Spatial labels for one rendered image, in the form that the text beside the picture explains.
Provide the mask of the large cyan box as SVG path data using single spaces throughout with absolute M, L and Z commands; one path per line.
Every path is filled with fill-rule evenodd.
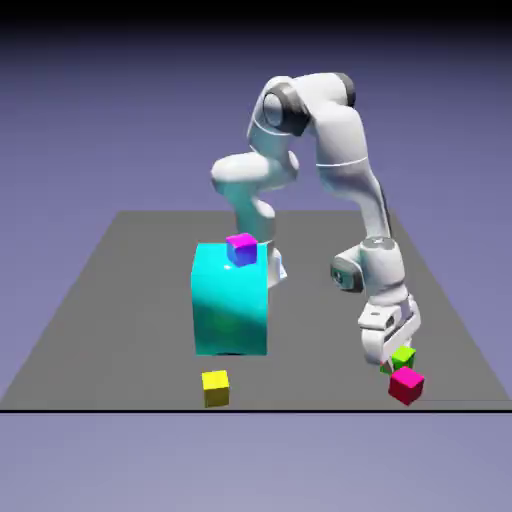
M 256 248 L 256 261 L 238 266 L 225 243 L 197 245 L 190 276 L 197 355 L 267 354 L 267 247 Z

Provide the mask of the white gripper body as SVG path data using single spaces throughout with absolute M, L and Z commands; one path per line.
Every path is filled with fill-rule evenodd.
M 385 364 L 397 349 L 411 343 L 420 325 L 419 308 L 411 294 L 401 303 L 388 306 L 368 302 L 360 315 L 366 360 Z

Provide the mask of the small green cube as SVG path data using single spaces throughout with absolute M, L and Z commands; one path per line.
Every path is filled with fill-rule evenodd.
M 402 367 L 410 369 L 414 366 L 416 350 L 409 346 L 401 346 L 391 356 L 391 360 L 385 362 L 380 367 L 380 372 L 386 375 L 392 375 Z

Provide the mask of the small yellow cube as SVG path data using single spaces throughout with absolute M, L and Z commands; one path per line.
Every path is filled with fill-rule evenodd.
M 201 379 L 204 404 L 207 408 L 229 404 L 230 382 L 226 370 L 203 372 Z

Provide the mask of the small red cube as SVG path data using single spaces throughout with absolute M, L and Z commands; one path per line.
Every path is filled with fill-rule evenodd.
M 422 374 L 403 366 L 391 375 L 388 393 L 402 404 L 410 405 L 421 396 L 424 382 Z

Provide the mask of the small blue cube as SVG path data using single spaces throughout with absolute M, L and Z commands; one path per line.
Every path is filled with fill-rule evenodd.
M 258 241 L 249 233 L 239 233 L 226 238 L 228 259 L 237 267 L 257 262 Z

